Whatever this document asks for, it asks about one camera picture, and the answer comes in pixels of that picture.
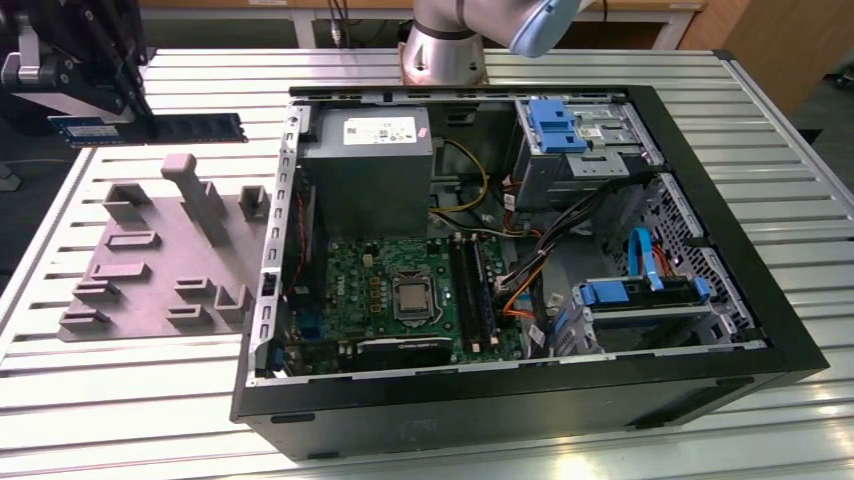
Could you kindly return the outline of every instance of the power supply label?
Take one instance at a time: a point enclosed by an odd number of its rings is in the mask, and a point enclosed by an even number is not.
[[[344,122],[344,145],[415,142],[415,117],[348,118]]]

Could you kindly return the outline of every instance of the ram slot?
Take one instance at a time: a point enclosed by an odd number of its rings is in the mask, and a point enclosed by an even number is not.
[[[477,335],[477,305],[473,295],[473,285],[468,273],[468,261],[465,259],[465,239],[451,237],[449,262],[453,290],[456,292],[456,317],[459,322],[460,338],[465,351],[479,351]]]
[[[483,254],[476,240],[452,238],[449,261],[463,346],[467,351],[479,353],[497,340]]]
[[[492,295],[489,293],[489,280],[485,274],[485,261],[483,251],[480,250],[480,242],[472,240],[469,242],[472,257],[475,259],[475,268],[477,274],[477,285],[473,289],[477,305],[477,313],[480,320],[480,342],[485,345],[497,345],[497,337],[495,336],[495,312],[492,312]]]

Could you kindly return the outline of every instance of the cpu socket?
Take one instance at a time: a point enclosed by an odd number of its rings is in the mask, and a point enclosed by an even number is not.
[[[397,272],[392,278],[395,319],[416,328],[435,318],[432,276],[424,272]]]

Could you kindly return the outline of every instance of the aluminum work table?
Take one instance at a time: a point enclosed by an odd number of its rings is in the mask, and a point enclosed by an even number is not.
[[[66,344],[58,319],[98,240],[110,182],[176,195],[192,152],[221,194],[272,190],[286,89],[395,84],[392,50],[160,51],[160,113],[236,111],[246,144],[82,151],[0,300],[0,477],[850,479],[854,200],[735,62],[708,52],[488,53],[492,84],[649,84],[743,223],[831,368],[680,428],[294,464],[228,421],[238,336]]]

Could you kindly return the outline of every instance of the motherboard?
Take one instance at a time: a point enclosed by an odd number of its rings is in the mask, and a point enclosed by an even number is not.
[[[519,329],[495,325],[492,292],[467,291],[505,271],[495,237],[331,242],[327,255],[325,305],[296,316],[293,373],[367,369],[353,357],[392,368],[521,358]]]

